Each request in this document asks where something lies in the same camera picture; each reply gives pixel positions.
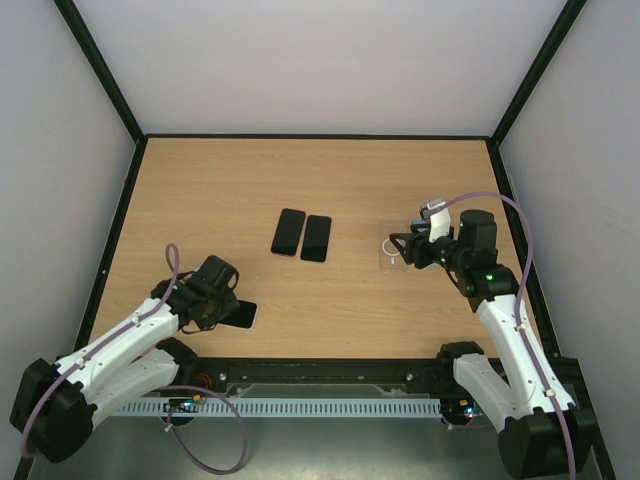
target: perforated metal strip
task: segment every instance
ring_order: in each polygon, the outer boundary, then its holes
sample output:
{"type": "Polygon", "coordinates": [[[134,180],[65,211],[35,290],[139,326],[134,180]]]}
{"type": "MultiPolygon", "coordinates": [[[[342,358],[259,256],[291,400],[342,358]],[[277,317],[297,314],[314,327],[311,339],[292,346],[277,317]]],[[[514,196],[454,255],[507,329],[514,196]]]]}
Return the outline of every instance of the perforated metal strip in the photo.
{"type": "MultiPolygon", "coordinates": [[[[232,400],[243,417],[272,418],[439,418],[437,399],[301,399],[239,398],[232,400]]],[[[140,398],[114,413],[118,417],[157,417],[168,410],[166,398],[140,398]]],[[[175,416],[232,417],[222,402],[210,399],[175,416]]]]}

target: wooden surface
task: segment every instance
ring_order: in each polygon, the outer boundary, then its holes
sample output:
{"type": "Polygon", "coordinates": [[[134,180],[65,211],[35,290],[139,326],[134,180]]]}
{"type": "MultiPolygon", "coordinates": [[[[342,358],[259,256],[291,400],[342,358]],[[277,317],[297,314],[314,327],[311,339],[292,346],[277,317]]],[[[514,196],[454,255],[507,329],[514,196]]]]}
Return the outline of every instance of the wooden surface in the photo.
{"type": "MultiPolygon", "coordinates": [[[[381,271],[381,221],[408,222],[420,204],[497,191],[482,141],[151,139],[122,229],[92,338],[125,318],[161,279],[168,242],[181,270],[209,254],[240,271],[239,298],[259,305],[253,330],[218,326],[178,338],[201,356],[432,358],[476,340],[482,324],[440,268],[381,271]],[[282,208],[332,217],[324,264],[270,253],[282,208]]],[[[499,260],[519,276],[502,205],[499,260]]]]}

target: gray floor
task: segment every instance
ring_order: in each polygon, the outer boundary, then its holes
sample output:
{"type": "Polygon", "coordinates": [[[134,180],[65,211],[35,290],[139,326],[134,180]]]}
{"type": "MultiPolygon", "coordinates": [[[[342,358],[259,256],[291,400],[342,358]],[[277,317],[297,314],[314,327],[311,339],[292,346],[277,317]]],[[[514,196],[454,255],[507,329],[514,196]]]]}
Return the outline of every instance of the gray floor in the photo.
{"type": "MultiPolygon", "coordinates": [[[[509,479],[492,429],[449,432],[431,419],[248,419],[251,458],[234,479],[509,479]]],[[[201,460],[228,468],[240,452],[233,419],[201,418],[180,429],[201,460]]],[[[210,479],[156,418],[108,419],[73,457],[39,458],[31,480],[210,479]]],[[[595,462],[579,475],[600,479],[595,462]]]]}

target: robotic arm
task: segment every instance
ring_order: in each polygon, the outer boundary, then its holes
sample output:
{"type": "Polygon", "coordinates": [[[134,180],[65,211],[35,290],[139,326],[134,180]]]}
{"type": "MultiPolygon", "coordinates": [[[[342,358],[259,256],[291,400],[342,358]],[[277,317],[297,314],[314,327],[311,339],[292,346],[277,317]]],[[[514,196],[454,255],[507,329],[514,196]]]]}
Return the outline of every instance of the robotic arm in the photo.
{"type": "Polygon", "coordinates": [[[567,422],[576,468],[581,470],[596,432],[595,417],[590,410],[578,410],[558,380],[523,302],[518,307],[519,318],[516,315],[518,283],[509,268],[497,263],[493,214],[463,212],[458,239],[454,240],[444,205],[441,199],[426,204],[421,209],[422,218],[411,222],[411,233],[392,234],[390,241],[407,264],[418,269],[438,264],[445,269],[489,331],[508,383],[475,342],[443,345],[438,358],[495,427],[500,455],[512,476],[530,478],[567,472],[567,453],[553,398],[567,422]]]}
{"type": "Polygon", "coordinates": [[[200,330],[210,330],[238,308],[233,293],[238,272],[211,255],[196,272],[177,275],[177,279],[168,296],[171,282],[165,280],[131,315],[90,345],[54,364],[39,359],[27,367],[10,417],[21,432],[45,392],[73,369],[35,418],[29,432],[30,449],[35,447],[53,463],[61,462],[103,420],[130,401],[176,381],[191,381],[196,354],[167,337],[191,321],[200,330]],[[166,301],[159,305],[164,297],[166,301]]]}

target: phone screen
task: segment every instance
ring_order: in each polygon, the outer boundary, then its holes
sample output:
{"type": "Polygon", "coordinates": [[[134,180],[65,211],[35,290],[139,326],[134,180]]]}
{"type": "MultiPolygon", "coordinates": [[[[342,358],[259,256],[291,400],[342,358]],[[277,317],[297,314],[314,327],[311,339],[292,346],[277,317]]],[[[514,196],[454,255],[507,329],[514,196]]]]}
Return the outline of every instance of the phone screen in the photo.
{"type": "Polygon", "coordinates": [[[252,328],[256,319],[257,311],[258,305],[255,303],[240,300],[240,307],[238,307],[233,313],[227,315],[224,319],[220,320],[220,324],[237,328],[252,328]]]}
{"type": "Polygon", "coordinates": [[[288,257],[296,255],[305,216],[306,214],[300,210],[291,210],[289,208],[282,210],[276,233],[273,236],[271,253],[288,257]]]}
{"type": "Polygon", "coordinates": [[[309,215],[300,258],[310,262],[324,262],[327,259],[330,232],[331,218],[309,215]]]}

